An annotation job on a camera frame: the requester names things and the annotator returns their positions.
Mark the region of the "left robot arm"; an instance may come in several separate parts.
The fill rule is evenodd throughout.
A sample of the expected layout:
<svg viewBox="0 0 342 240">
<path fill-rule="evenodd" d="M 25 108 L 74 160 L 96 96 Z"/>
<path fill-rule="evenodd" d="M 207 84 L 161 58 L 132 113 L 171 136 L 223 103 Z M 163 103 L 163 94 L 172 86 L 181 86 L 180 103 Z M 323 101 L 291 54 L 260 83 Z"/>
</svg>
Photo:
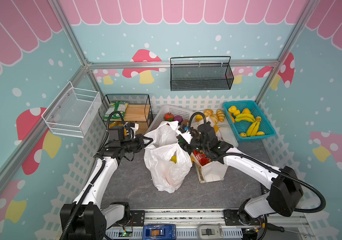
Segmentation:
<svg viewBox="0 0 342 240">
<path fill-rule="evenodd" d="M 85 187 L 71 204 L 60 210 L 62 240 L 102 240 L 106 230 L 118 224 L 125 228 L 134 218 L 127 202 L 113 202 L 101 209 L 101 202 L 109 181 L 127 154 L 135 155 L 153 142 L 137 134 L 139 125 L 121 120 L 111 126 L 106 122 L 106 134 L 93 156 L 96 166 Z"/>
</svg>

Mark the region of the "white canvas tote bag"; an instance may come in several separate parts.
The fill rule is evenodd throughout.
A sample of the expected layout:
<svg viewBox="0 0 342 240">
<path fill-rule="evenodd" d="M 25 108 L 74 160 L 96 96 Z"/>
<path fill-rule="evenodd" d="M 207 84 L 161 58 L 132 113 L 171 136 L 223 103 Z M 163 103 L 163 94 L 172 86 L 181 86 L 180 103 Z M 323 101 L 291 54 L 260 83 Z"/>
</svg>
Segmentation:
<svg viewBox="0 0 342 240">
<path fill-rule="evenodd" d="M 222 181 L 228 169 L 227 165 L 222 165 L 218 162 L 211 162 L 205 166 L 201 166 L 195 159 L 193 153 L 191 154 L 191 159 L 195 163 L 197 168 L 197 173 L 200 183 L 216 182 Z"/>
</svg>

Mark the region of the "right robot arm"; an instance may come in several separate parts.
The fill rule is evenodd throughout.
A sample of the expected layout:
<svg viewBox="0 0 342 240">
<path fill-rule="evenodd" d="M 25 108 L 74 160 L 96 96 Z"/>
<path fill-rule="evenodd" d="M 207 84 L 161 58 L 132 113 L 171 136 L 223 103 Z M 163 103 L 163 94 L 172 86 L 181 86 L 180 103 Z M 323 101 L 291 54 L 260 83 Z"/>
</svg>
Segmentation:
<svg viewBox="0 0 342 240">
<path fill-rule="evenodd" d="M 193 151 L 203 154 L 213 162 L 235 168 L 257 180 L 267 192 L 256 198 L 246 199 L 234 213 L 242 225 L 250 225 L 259 217 L 279 214 L 290 217 L 292 213 L 317 213 L 326 207 L 326 199 L 313 186 L 299 180 L 290 167 L 278 168 L 265 164 L 239 151 L 232 144 L 220 141 L 211 123 L 203 119 L 196 129 L 191 125 L 181 125 L 176 130 L 179 144 L 189 154 Z M 316 194 L 320 204 L 312 209 L 298 208 L 306 188 Z"/>
</svg>

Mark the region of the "red chips bag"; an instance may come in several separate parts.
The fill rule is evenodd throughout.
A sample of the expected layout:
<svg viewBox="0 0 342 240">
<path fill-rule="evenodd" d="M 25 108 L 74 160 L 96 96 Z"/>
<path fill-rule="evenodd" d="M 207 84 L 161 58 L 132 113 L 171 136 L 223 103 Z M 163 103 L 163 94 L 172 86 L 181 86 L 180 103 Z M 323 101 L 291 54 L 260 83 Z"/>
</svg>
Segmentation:
<svg viewBox="0 0 342 240">
<path fill-rule="evenodd" d="M 201 166 L 205 166 L 211 162 L 211 160 L 200 151 L 193 151 L 193 155 Z"/>
</svg>

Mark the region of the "white plastic grocery bag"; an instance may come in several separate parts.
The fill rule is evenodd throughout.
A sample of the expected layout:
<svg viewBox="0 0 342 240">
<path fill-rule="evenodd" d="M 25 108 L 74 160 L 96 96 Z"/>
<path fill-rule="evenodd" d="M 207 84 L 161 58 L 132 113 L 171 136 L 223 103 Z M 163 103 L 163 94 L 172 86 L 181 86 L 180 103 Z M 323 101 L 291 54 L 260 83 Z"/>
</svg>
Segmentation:
<svg viewBox="0 0 342 240">
<path fill-rule="evenodd" d="M 178 127 L 177 121 L 163 121 L 158 128 L 145 134 L 153 140 L 145 148 L 145 165 L 158 191 L 170 194 L 180 188 L 192 167 L 190 155 L 178 143 Z"/>
</svg>

